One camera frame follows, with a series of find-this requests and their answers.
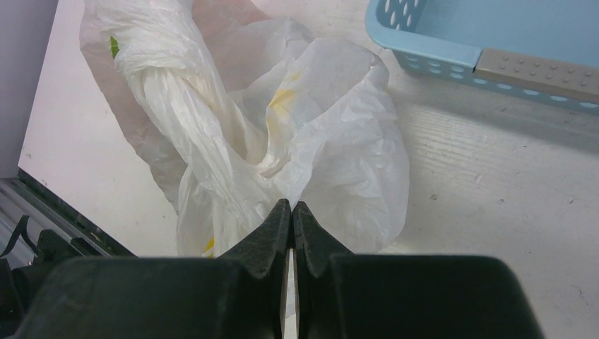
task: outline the white surface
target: white surface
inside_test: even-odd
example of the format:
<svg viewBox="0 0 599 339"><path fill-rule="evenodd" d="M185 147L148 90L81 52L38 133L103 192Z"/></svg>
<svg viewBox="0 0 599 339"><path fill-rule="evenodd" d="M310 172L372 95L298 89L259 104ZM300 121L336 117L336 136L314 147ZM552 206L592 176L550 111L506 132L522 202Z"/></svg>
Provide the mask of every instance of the white surface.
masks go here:
<svg viewBox="0 0 599 339"><path fill-rule="evenodd" d="M548 338L597 338L599 117L408 76L369 40L365 0L256 4L389 67L411 163L408 218L386 252L499 257ZM137 254L174 254L172 208L78 51L82 11L59 2L20 166Z"/></svg>

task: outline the basket hole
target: basket hole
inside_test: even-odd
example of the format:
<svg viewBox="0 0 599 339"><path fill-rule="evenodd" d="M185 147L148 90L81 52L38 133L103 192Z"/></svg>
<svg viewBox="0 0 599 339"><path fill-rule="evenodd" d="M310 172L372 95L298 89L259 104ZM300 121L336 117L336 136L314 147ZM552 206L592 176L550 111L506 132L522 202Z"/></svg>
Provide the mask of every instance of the basket hole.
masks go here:
<svg viewBox="0 0 599 339"><path fill-rule="evenodd" d="M581 102L580 104L584 108L597 108L599 105L593 104L592 102Z"/></svg>
<svg viewBox="0 0 599 339"><path fill-rule="evenodd" d="M552 95L551 96L551 100L564 102L564 101L568 101L568 98L567 97L560 97L560 96L557 96L557 95Z"/></svg>

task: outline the crumpled plastic bag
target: crumpled plastic bag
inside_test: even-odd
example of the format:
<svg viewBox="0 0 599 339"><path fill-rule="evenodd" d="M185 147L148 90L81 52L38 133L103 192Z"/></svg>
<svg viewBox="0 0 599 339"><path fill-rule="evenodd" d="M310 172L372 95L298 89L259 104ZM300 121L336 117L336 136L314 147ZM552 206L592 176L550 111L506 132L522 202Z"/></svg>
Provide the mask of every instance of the crumpled plastic bag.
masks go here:
<svg viewBox="0 0 599 339"><path fill-rule="evenodd" d="M220 255L280 198L305 201L352 251L399 235L408 156L389 73L367 49L249 0L86 0L80 36L178 212L180 255Z"/></svg>

